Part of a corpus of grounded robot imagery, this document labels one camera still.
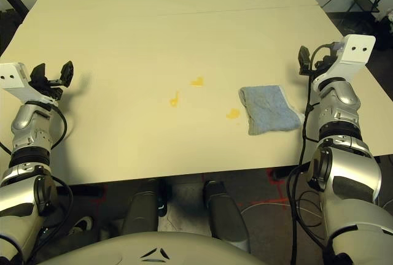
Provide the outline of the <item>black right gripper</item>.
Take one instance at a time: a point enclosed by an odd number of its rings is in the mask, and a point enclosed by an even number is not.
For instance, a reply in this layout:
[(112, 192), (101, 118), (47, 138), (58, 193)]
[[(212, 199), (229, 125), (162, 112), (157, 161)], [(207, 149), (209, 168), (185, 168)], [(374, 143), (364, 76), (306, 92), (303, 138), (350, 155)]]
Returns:
[(324, 56), (323, 59), (319, 61), (315, 61), (314, 58), (311, 58), (310, 62), (309, 50), (307, 47), (302, 45), (299, 49), (299, 65), (300, 75), (310, 75), (309, 72), (311, 70), (311, 76), (317, 77), (327, 72), (327, 70), (331, 67), (332, 57)]

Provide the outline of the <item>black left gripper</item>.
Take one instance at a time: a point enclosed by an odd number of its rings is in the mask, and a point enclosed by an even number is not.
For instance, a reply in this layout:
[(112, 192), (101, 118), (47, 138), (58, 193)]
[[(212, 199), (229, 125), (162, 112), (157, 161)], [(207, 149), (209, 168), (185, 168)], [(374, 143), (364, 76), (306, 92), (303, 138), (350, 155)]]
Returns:
[(68, 88), (72, 82), (73, 75), (74, 66), (72, 61), (68, 61), (63, 65), (60, 78), (55, 80), (49, 80), (45, 76), (45, 64), (38, 64), (31, 71), (29, 84), (31, 86), (39, 86), (41, 94), (54, 100), (60, 100), (63, 95), (61, 86)]

